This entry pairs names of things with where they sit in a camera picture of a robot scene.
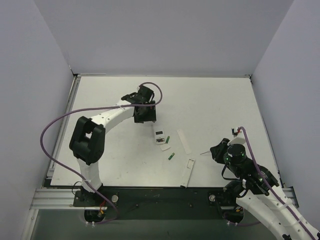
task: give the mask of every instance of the white table surface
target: white table surface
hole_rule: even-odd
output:
[[[188,187],[223,187],[222,164],[211,154],[200,155],[223,138],[233,139],[231,128],[244,126],[258,164],[279,180],[276,162],[248,78],[196,77],[114,77],[83,76],[72,109],[112,106],[143,82],[154,82],[163,91],[156,106],[157,123],[170,136],[170,149],[155,144],[152,123],[134,123],[129,118],[105,136],[104,154],[99,160],[100,178],[105,186],[179,187],[189,158],[195,159]],[[155,100],[160,97],[157,89]],[[58,160],[79,171],[69,142],[81,116],[103,111],[86,111],[70,116]],[[186,154],[177,134],[182,129],[192,153]],[[171,160],[168,157],[175,153]],[[226,170],[226,177],[233,174]],[[80,178],[56,165],[51,185],[72,186]]]

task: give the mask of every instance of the screw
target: screw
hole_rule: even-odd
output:
[[[215,195],[211,194],[211,195],[209,196],[210,202],[214,202],[215,199],[216,199],[216,196],[215,196]]]
[[[112,201],[113,203],[118,202],[118,199],[119,199],[119,197],[118,197],[117,195],[113,195],[113,196],[111,197],[111,201]]]

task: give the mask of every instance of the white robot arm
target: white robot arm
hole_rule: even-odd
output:
[[[91,118],[82,116],[78,119],[69,148],[77,158],[81,174],[94,189],[97,190],[102,186],[98,160],[104,153],[106,133],[131,117],[134,117],[135,123],[155,122],[157,118],[153,97],[154,92],[142,85],[139,87],[138,92],[123,96],[113,107],[114,109],[107,110]],[[82,180],[81,186],[88,193],[94,193],[84,180]]]
[[[238,130],[235,134],[240,135],[233,140],[224,138],[219,145],[210,148],[212,158],[237,177],[224,187],[222,198],[235,201],[250,212],[277,240],[320,240],[320,232],[286,197],[272,173],[255,162],[247,134],[243,127],[241,129],[243,132]],[[247,157],[244,143],[252,159]]]

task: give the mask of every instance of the green object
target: green object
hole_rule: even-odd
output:
[[[168,158],[168,160],[171,160],[174,155],[175,155],[175,153],[173,152],[173,153],[170,155],[170,157]]]

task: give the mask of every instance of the gray wall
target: gray wall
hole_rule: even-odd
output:
[[[32,0],[2,1],[0,23],[0,239],[17,240],[48,167],[40,133],[64,111],[73,76]]]
[[[35,0],[74,73],[252,74],[293,0]]]
[[[281,176],[320,229],[320,1],[295,0],[253,74]]]

